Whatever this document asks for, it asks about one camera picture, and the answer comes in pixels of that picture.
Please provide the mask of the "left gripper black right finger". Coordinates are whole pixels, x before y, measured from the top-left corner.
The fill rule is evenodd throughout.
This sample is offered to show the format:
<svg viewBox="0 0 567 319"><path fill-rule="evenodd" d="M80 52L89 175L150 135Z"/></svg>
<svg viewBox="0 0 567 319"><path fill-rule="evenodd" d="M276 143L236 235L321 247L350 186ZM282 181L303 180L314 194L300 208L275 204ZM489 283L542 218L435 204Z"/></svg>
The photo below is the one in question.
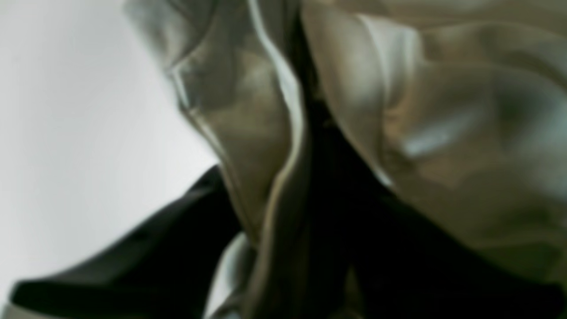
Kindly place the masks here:
<svg viewBox="0 0 567 319"><path fill-rule="evenodd" d="M325 107L308 110L313 137L306 318L346 302L350 267L366 319L557 319L559 286L506 274L401 204L375 180Z"/></svg>

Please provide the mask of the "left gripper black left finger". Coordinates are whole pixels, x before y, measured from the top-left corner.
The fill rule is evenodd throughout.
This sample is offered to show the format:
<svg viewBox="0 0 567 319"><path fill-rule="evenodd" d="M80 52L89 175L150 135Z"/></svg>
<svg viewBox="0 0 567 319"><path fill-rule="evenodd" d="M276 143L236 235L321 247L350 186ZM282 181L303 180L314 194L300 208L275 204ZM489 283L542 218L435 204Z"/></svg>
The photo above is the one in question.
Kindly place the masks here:
<svg viewBox="0 0 567 319"><path fill-rule="evenodd" d="M62 319L198 319L221 253L240 231L213 166L103 252L16 283L10 302Z"/></svg>

